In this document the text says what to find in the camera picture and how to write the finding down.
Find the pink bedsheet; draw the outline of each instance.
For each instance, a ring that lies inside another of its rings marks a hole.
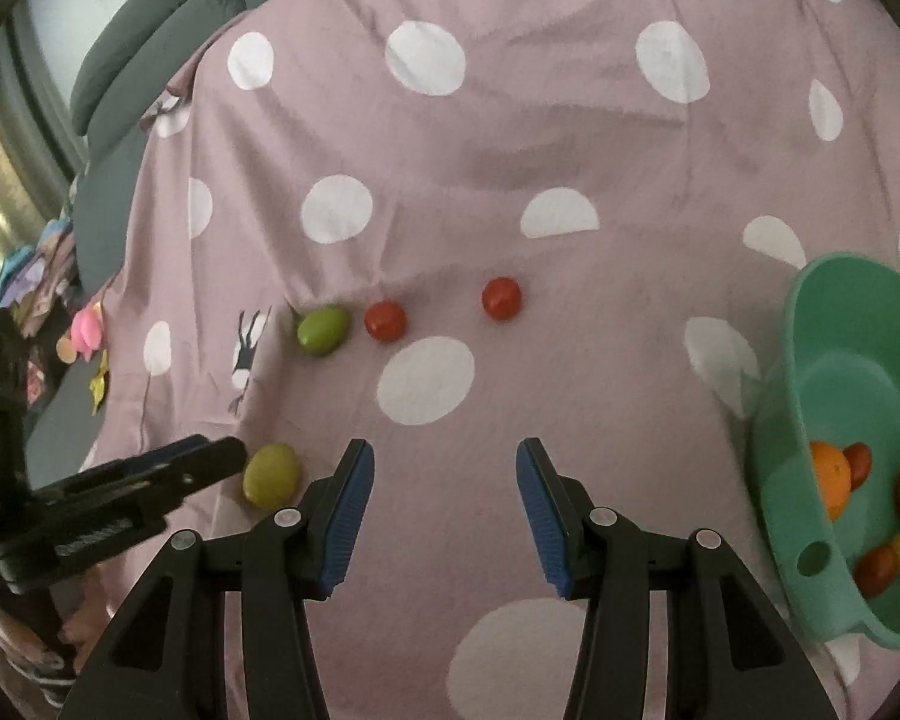
[[[900,266],[900,34],[875,0],[272,0],[170,88],[104,303],[96,461],[235,434],[314,478],[373,443],[347,581],[310,608],[333,717],[562,716],[583,612],[543,581],[527,436],[644,529],[722,533],[784,610],[733,438],[797,269]],[[481,307],[500,275],[508,323]],[[360,327],[382,298],[410,316],[395,346]],[[330,303],[352,337],[310,359],[290,308]],[[173,528],[247,528],[239,488]],[[106,567],[114,605],[163,541]],[[856,635],[807,648],[841,717],[900,675]]]

